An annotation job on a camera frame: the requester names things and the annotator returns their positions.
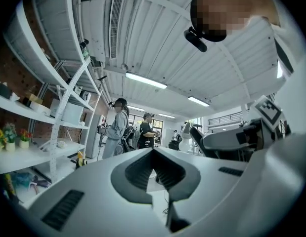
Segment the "fluorescent light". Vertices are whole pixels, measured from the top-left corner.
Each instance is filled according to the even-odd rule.
[[[280,62],[278,61],[277,78],[281,78],[281,77],[282,77],[282,68],[281,68]]]
[[[195,102],[195,103],[197,103],[197,104],[199,104],[199,105],[202,105],[202,106],[204,106],[204,107],[209,106],[207,103],[202,102],[202,101],[200,101],[199,99],[196,99],[196,98],[194,98],[194,97],[188,97],[188,99],[189,99],[190,101]]]
[[[159,113],[159,114],[158,114],[158,116],[162,116],[162,117],[166,117],[166,118],[174,119],[174,116],[169,116],[169,115],[162,114],[162,113]]]
[[[145,111],[144,109],[141,109],[141,108],[138,108],[138,107],[133,107],[133,106],[130,106],[130,105],[128,105],[128,107],[130,109],[137,110],[137,111],[140,111],[140,112],[144,112]]]
[[[133,80],[136,80],[136,81],[140,81],[140,82],[143,82],[143,83],[146,83],[146,84],[150,84],[150,85],[153,85],[155,87],[159,87],[161,89],[166,89],[167,88],[166,84],[163,84],[163,83],[160,83],[160,82],[157,82],[157,81],[153,81],[151,79],[141,77],[141,76],[138,76],[138,75],[130,73],[130,72],[126,72],[125,76],[127,78],[130,78],[130,79],[133,79]]]

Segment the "red brick wall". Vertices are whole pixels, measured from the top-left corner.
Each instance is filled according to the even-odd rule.
[[[56,64],[56,59],[52,56],[37,23],[33,7],[31,4],[31,0],[24,0],[24,9],[25,13],[31,27],[31,30],[41,48],[45,50],[45,53],[51,58],[51,65]],[[13,55],[12,51],[6,45],[3,38],[0,39],[1,49],[0,49],[0,81],[7,82],[8,87],[15,92],[19,97],[23,97],[24,93],[32,89],[33,94],[37,94],[41,83],[30,73],[23,65],[19,62],[19,60]],[[65,75],[59,70],[60,75],[66,79]],[[43,98],[43,105],[48,108],[51,105],[53,98],[57,98],[52,92],[48,91]],[[105,106],[102,99],[99,100],[99,104],[96,107],[96,113],[102,114],[105,117],[107,116],[108,109]],[[81,120],[84,120],[86,114],[82,115]],[[5,123],[11,122],[16,126],[17,131],[24,128],[27,129],[29,125],[29,118],[19,116],[17,114],[13,114],[6,110],[0,108],[0,127],[3,127]],[[44,122],[36,121],[36,126],[34,130],[34,137],[36,138],[50,138],[51,135],[51,124],[47,124]],[[60,127],[58,137],[59,138],[68,138],[67,130],[71,135],[73,141],[78,142],[79,134],[81,132],[80,129],[76,128],[68,128],[68,127]]]

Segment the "white shelf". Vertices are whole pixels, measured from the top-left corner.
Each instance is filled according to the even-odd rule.
[[[37,43],[27,21],[22,1],[18,4],[15,15],[12,17],[9,27],[4,32],[3,36],[11,50],[16,53],[16,56],[22,60],[25,67],[36,78],[42,82],[59,85],[65,89],[69,89],[68,84],[50,64]],[[72,92],[71,97],[77,104],[93,111],[93,108],[78,94]]]
[[[25,168],[25,169],[22,169],[22,170],[18,170],[17,172],[18,173],[29,172],[33,176],[37,175],[39,180],[44,180],[38,174],[36,174],[33,170],[31,170],[30,168]],[[44,188],[44,187],[41,187],[41,186],[37,186],[37,187],[38,187],[38,190],[39,190],[38,194],[36,194],[35,189],[33,188],[33,186],[31,186],[30,188],[26,188],[26,187],[21,186],[21,185],[18,186],[18,187],[14,187],[17,197],[22,202],[22,203],[20,203],[21,205],[26,204],[28,201],[32,200],[34,197],[36,197],[39,194],[43,193],[47,189],[47,188]]]
[[[0,108],[5,109],[9,112],[27,117],[29,119],[35,119],[41,122],[55,124],[54,118],[48,117],[44,114],[39,114],[18,101],[11,101],[2,96],[0,96]],[[67,126],[67,127],[73,127],[73,128],[88,129],[87,126],[75,125],[75,124],[71,124],[71,123],[64,122],[64,121],[61,121],[60,125]]]
[[[64,141],[67,146],[65,148],[56,148],[55,149],[55,154],[56,157],[62,157],[62,156],[71,156],[72,154],[76,153],[78,150],[84,149],[85,146],[73,141],[70,141],[68,139],[63,139],[63,138],[58,138],[57,141]],[[41,138],[33,138],[33,142],[36,143],[37,145],[41,146],[45,142],[47,142],[47,139],[41,139]]]
[[[77,38],[72,0],[33,0],[33,7],[42,35],[56,59],[81,65],[85,60]],[[71,77],[78,67],[64,65]],[[100,95],[88,69],[79,78],[77,85]]]
[[[48,162],[36,165],[35,168],[51,179],[51,174],[49,170]],[[61,179],[65,178],[69,174],[75,171],[76,165],[70,161],[67,157],[59,157],[56,159],[56,169],[57,169],[57,181],[59,182]]]
[[[42,145],[47,140],[33,139],[38,145]],[[67,147],[64,149],[56,149],[56,157],[70,156],[83,149],[85,146],[71,142],[66,139],[60,139],[66,142]],[[31,167],[41,164],[43,162],[50,161],[49,152],[43,152],[38,148],[38,145],[30,144],[28,149],[22,149],[17,146],[15,152],[7,152],[5,149],[0,152],[0,174],[16,171],[19,169]]]

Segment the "white box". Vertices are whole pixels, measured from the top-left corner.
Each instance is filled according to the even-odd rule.
[[[34,101],[31,101],[30,108],[37,113],[42,113],[46,116],[50,115],[50,109],[49,108],[45,107],[44,105],[40,105],[40,104],[38,104]]]
[[[52,117],[55,117],[58,105],[59,105],[59,100],[53,99],[52,104],[50,106],[51,110],[50,115]],[[67,103],[62,120],[65,122],[69,122],[71,124],[78,125],[80,122],[80,118],[83,114],[83,110],[84,108],[82,106]]]

